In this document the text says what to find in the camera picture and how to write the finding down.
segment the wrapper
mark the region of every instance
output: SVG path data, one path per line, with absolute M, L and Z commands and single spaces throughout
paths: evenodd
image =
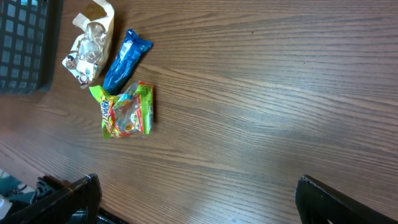
M 128 29 L 119 53 L 105 76 L 103 88 L 111 95 L 119 94 L 131 78 L 131 71 L 141 55 L 151 47 L 152 42 L 139 38 L 132 29 Z
M 93 0 L 73 20 L 85 33 L 79 35 L 62 65 L 87 87 L 101 73 L 109 57 L 114 10 L 105 0 Z
M 101 104 L 105 139 L 126 137 L 137 131 L 150 133 L 154 117 L 152 84 L 136 82 L 118 96 L 110 95 L 101 86 L 90 87 L 90 92 Z

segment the wooden table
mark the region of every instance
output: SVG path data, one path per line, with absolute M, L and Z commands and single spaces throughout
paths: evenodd
M 149 136 L 107 141 L 61 65 L 88 3 L 64 3 L 52 89 L 0 97 L 2 169 L 97 173 L 131 223 L 300 223 L 302 174 L 398 219 L 397 1 L 110 1 L 109 64 L 128 28 L 152 40 L 129 84 L 157 104 Z

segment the candy bag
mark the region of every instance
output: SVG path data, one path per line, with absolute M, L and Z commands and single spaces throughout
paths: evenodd
M 151 41 L 139 38 L 132 29 L 128 29 L 126 38 L 105 76 L 102 87 L 111 95 L 119 94 L 126 82 L 131 78 L 131 71 L 141 55 L 151 47 Z
M 126 137 L 136 131 L 149 134 L 153 123 L 154 86 L 135 82 L 123 94 L 110 95 L 101 86 L 90 87 L 90 92 L 101 104 L 102 130 L 105 139 Z
M 105 0 L 93 0 L 72 21 L 85 33 L 79 35 L 62 65 L 85 88 L 101 73 L 109 57 L 114 10 Z

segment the blue wrapper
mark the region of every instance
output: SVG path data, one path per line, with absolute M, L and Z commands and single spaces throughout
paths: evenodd
M 132 76 L 132 69 L 143 53 L 152 47 L 152 42 L 141 39 L 128 29 L 118 56 L 111 65 L 104 80 L 103 88 L 110 95 L 117 95 Z

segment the black plastic crate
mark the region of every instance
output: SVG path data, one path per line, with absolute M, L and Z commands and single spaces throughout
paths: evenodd
M 0 1 L 0 93 L 48 90 L 63 1 Z

